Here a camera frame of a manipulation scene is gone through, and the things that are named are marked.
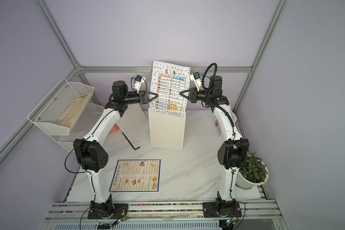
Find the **dotted table price menu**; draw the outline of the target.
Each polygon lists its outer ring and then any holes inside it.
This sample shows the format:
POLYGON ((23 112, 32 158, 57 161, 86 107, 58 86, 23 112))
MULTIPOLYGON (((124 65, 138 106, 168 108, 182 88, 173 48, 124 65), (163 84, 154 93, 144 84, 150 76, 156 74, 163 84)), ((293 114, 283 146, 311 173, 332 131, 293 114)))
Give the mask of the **dotted table price menu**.
POLYGON ((187 99, 180 92, 190 86, 189 64, 154 61, 151 68, 150 91, 158 97, 150 103, 150 109, 173 117, 184 117, 187 99))

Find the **large white board front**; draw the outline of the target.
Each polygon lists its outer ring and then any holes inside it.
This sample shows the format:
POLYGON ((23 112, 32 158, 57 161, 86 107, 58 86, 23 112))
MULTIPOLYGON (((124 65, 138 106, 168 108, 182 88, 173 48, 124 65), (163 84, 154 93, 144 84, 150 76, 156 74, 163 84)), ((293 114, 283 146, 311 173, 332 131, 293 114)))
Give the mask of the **large white board front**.
POLYGON ((186 126, 186 112, 169 114, 149 108, 150 144, 153 147, 182 150, 186 126))

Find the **narrow white rack box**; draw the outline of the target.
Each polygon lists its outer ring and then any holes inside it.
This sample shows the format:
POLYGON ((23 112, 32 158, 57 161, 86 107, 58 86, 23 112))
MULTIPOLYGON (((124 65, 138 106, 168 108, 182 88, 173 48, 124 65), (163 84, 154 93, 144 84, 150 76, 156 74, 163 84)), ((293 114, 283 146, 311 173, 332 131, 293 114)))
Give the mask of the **narrow white rack box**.
POLYGON ((214 125, 218 135, 222 137, 224 140, 235 139, 236 129, 232 117, 227 116, 221 110, 216 109, 214 110, 213 114, 215 116, 214 125))

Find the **small special menu flyer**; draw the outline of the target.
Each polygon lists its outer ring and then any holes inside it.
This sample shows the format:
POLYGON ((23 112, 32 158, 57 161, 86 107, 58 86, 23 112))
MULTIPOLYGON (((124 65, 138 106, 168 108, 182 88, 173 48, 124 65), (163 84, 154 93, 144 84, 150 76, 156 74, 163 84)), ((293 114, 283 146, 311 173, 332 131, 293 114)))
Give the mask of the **small special menu flyer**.
POLYGON ((215 130, 217 132, 217 135, 219 137, 221 137, 222 136, 222 131, 221 131, 220 124, 219 124, 217 119, 214 120, 214 127, 215 127, 215 130))

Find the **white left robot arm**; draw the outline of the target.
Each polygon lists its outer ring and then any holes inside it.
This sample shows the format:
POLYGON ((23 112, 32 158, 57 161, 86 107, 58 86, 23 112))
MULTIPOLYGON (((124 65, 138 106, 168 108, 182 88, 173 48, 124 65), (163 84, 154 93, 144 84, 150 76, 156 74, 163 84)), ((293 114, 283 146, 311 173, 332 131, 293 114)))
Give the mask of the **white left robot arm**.
POLYGON ((109 203, 111 196, 106 174, 103 172, 109 159, 103 146, 109 131, 126 112, 128 105, 149 104, 157 98, 156 93, 137 89, 129 91, 124 81, 115 81, 112 85, 112 94, 97 123, 82 139, 73 142, 77 162, 83 169, 82 173, 88 175, 91 183, 92 205, 109 203))

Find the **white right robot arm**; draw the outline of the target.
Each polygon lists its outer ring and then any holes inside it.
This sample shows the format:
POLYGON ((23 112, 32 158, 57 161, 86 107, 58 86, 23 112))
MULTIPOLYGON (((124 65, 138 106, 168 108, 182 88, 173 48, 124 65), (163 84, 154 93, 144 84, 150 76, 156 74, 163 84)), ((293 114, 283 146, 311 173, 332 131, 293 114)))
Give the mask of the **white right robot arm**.
POLYGON ((218 162, 224 167, 222 185, 218 193, 221 199, 229 201, 235 198, 235 183, 239 169, 246 158, 249 140, 244 139, 235 125, 237 120, 232 112, 229 100, 223 95, 223 80, 217 75, 218 66, 211 63, 202 77, 196 72, 190 75, 195 87, 179 94, 191 103, 201 101, 204 107, 211 109, 215 116, 223 144, 218 150, 218 162))

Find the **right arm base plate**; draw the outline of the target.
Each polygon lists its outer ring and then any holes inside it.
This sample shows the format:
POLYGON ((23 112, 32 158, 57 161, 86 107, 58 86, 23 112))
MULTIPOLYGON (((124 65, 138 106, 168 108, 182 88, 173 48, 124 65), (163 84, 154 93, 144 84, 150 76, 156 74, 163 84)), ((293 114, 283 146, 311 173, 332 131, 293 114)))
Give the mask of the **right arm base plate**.
POLYGON ((205 218, 239 218, 242 217, 242 212, 238 202, 224 202, 217 204, 216 202, 204 202, 203 215, 205 218))

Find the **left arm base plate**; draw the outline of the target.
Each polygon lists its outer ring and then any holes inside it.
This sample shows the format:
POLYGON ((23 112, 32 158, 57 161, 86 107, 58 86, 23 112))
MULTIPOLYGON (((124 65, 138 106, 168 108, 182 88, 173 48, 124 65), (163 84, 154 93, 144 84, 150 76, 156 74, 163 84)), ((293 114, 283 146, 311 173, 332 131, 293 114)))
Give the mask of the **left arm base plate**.
POLYGON ((126 216, 128 204, 91 202, 87 219, 120 219, 126 216))

